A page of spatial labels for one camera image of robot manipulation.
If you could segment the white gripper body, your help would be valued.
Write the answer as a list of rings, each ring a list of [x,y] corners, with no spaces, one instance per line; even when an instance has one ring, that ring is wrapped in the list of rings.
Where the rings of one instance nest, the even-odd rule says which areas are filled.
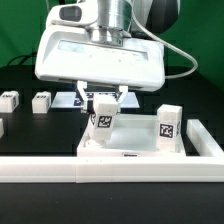
[[[156,91],[165,82],[163,45],[125,38],[121,47],[93,43],[83,28],[53,25],[43,32],[35,74],[54,82],[85,81]]]

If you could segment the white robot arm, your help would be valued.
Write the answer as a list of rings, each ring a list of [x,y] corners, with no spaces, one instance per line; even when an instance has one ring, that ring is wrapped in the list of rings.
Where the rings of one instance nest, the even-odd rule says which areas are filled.
[[[164,47],[155,37],[178,18],[180,0],[78,0],[53,7],[42,34],[40,80],[153,92],[165,82]]]

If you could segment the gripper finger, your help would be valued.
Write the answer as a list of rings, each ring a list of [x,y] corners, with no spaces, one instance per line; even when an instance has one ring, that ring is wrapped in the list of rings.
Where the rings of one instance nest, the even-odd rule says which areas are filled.
[[[87,83],[85,81],[77,82],[77,90],[81,99],[81,111],[83,113],[87,112],[88,108],[88,97],[86,96],[85,89],[87,88]]]
[[[116,101],[118,104],[121,104],[128,94],[128,87],[126,85],[119,85],[115,91]]]

